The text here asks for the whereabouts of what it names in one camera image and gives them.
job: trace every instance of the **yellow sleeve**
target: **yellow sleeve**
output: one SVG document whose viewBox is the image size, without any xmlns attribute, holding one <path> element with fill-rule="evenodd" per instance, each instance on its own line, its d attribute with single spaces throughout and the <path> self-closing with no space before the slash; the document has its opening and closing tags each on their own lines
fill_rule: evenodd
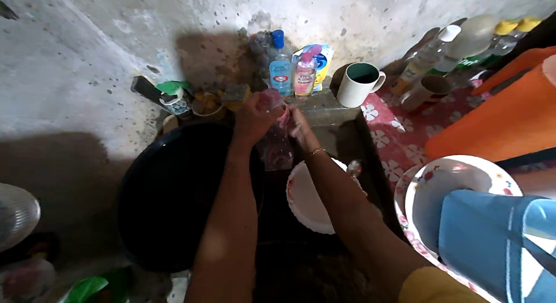
<svg viewBox="0 0 556 303">
<path fill-rule="evenodd" d="M 401 286 L 399 303 L 483 303 L 477 293 L 436 267 L 423 267 Z"/>
</svg>

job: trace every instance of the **concrete wall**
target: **concrete wall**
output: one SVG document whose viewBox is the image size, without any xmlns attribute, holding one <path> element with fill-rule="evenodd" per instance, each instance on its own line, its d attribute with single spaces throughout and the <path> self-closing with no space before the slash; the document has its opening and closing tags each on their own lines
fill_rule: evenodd
<svg viewBox="0 0 556 303">
<path fill-rule="evenodd" d="M 161 115 L 130 93 L 133 76 L 248 82 L 241 28 L 282 28 L 296 47 L 330 44 L 331 75 L 355 60 L 386 65 L 464 16 L 556 9 L 556 0 L 2 1 L 20 19 L 0 18 L 0 182 L 42 200 L 39 229 L 61 235 L 67 264 L 117 250 L 114 193 Z"/>
<path fill-rule="evenodd" d="M 71 0 L 114 42 L 166 78 L 198 86 L 248 80 L 253 68 L 237 31 L 282 28 L 295 47 L 328 43 L 332 69 L 356 60 L 379 67 L 433 27 L 465 16 L 547 16 L 556 0 Z"/>
</svg>

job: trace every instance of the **yellow bottle cap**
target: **yellow bottle cap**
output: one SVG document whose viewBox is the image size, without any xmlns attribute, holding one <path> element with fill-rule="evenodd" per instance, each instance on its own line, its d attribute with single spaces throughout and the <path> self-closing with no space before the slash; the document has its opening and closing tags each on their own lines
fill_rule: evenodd
<svg viewBox="0 0 556 303">
<path fill-rule="evenodd" d="M 533 28 L 535 28 L 540 23 L 541 20 L 533 16 L 526 16 L 521 21 L 519 21 L 519 24 L 515 29 L 520 32 L 530 32 Z"/>
<path fill-rule="evenodd" d="M 517 22 L 512 20 L 504 20 L 496 25 L 494 28 L 494 34 L 496 35 L 508 35 L 515 27 L 518 25 Z"/>
</svg>

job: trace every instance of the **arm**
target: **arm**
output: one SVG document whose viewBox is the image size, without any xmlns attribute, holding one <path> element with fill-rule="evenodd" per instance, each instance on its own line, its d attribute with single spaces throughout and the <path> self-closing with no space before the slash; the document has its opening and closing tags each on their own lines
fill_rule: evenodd
<svg viewBox="0 0 556 303">
<path fill-rule="evenodd" d="M 224 174 L 193 263 L 186 303 L 251 302 L 255 277 L 257 208 L 249 157 L 251 148 L 284 109 L 258 112 L 254 94 L 236 114 Z"/>
<path fill-rule="evenodd" d="M 386 227 L 365 194 L 326 152 L 310 155 L 320 143 L 302 112 L 290 109 L 297 125 L 291 134 L 305 151 L 305 163 L 334 230 L 367 276 L 391 301 L 397 301 L 406 278 L 431 264 Z"/>
</svg>

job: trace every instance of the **green sponge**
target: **green sponge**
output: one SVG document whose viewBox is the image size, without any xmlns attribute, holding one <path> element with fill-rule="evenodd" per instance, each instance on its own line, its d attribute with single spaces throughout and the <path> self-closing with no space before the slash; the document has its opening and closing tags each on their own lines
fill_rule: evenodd
<svg viewBox="0 0 556 303">
<path fill-rule="evenodd" d="M 163 82 L 162 84 L 158 84 L 155 87 L 162 93 L 167 93 L 169 96 L 174 96 L 180 88 L 189 89 L 189 83 L 170 81 Z"/>
</svg>

